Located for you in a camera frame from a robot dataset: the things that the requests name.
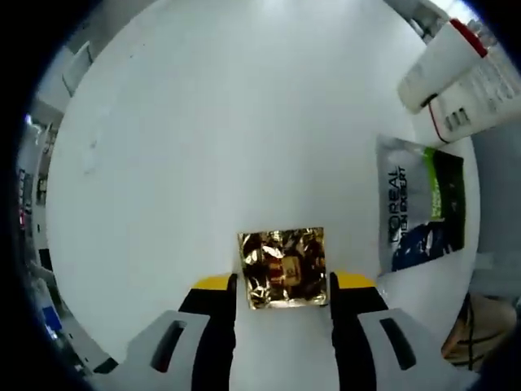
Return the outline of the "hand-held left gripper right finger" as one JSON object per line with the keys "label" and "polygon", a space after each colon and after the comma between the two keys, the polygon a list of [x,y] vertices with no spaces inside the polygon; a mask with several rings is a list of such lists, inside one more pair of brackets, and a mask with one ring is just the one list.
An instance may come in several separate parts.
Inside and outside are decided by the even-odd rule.
{"label": "hand-held left gripper right finger", "polygon": [[332,345],[342,390],[470,390],[479,376],[447,362],[430,331],[390,309],[364,275],[330,274]]}

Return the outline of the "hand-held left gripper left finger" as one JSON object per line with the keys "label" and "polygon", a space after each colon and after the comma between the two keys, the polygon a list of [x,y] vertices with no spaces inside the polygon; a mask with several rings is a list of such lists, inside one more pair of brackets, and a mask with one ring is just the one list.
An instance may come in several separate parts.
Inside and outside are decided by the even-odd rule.
{"label": "hand-held left gripper left finger", "polygon": [[97,373],[95,390],[228,390],[236,346],[237,275],[201,279],[128,344],[126,357]]}

